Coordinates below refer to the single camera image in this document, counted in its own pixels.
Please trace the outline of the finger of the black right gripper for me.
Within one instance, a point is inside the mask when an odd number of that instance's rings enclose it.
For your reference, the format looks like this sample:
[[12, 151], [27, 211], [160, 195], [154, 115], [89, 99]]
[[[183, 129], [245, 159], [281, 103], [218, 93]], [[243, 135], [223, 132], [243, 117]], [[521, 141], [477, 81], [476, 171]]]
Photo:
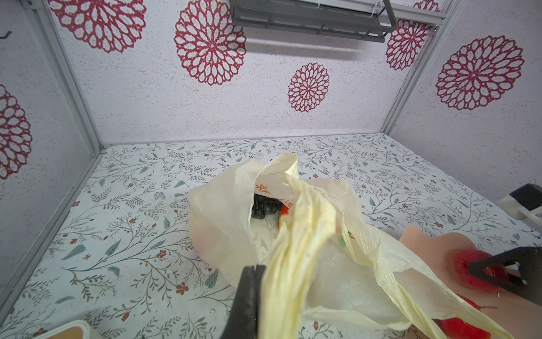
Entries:
[[489, 259], [475, 261], [471, 265], [480, 265], [481, 267], [503, 265], [508, 272], [509, 281], [500, 281], [491, 277], [483, 277], [483, 279], [522, 299], [541, 306], [540, 247], [518, 247]]

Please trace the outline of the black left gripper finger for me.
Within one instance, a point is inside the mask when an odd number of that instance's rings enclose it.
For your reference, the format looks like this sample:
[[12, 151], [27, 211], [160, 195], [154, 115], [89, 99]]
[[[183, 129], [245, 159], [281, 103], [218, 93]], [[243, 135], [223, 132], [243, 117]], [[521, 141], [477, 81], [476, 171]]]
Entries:
[[261, 283], [265, 269], [264, 265], [244, 267], [221, 339], [257, 338]]

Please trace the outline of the cream plastic bag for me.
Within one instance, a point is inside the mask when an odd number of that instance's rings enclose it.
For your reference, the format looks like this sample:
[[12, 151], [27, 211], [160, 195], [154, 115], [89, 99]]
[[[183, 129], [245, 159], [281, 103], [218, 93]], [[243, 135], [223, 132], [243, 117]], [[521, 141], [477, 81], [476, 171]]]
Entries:
[[[289, 207], [251, 217], [255, 194]], [[413, 251], [368, 224], [344, 179], [300, 178], [298, 158], [250, 159], [190, 190], [189, 234], [206, 263], [238, 287], [246, 266], [266, 266], [260, 338], [295, 338], [303, 318], [354, 330], [417, 327], [459, 318], [494, 338], [510, 334], [442, 282]]]

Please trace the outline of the dark red apple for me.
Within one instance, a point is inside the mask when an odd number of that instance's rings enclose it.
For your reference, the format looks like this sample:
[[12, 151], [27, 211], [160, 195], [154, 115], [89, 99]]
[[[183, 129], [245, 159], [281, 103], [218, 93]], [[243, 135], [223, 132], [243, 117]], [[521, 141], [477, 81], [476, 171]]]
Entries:
[[496, 278], [500, 281], [509, 281], [508, 272], [503, 265], [481, 267], [471, 265], [475, 261], [492, 258], [493, 256], [478, 249], [465, 249], [457, 253], [454, 258], [454, 271], [457, 277], [469, 288], [485, 293], [495, 292], [499, 286], [485, 281], [483, 277]]

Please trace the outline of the red yellow mango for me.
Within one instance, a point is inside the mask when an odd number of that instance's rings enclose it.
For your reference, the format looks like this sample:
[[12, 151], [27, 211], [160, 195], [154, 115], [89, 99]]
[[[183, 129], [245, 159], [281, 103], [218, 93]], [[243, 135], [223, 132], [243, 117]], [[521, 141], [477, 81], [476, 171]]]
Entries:
[[283, 205], [281, 210], [280, 210], [279, 217], [283, 217], [283, 216], [286, 216], [288, 214], [289, 214], [289, 207], [286, 206], [286, 205]]

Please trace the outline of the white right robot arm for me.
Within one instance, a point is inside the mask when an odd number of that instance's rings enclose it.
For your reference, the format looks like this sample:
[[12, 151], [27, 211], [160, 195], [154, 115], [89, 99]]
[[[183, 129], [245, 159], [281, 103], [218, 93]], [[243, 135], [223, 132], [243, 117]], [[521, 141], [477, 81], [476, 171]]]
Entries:
[[[541, 187], [526, 184], [516, 189], [497, 204], [512, 218], [529, 219], [541, 225]], [[507, 278], [497, 278], [485, 272], [487, 268], [518, 267], [518, 274], [509, 273]], [[541, 305], [541, 248], [518, 247], [501, 254], [475, 260], [467, 264], [467, 271], [474, 277], [490, 285], [502, 288]]]

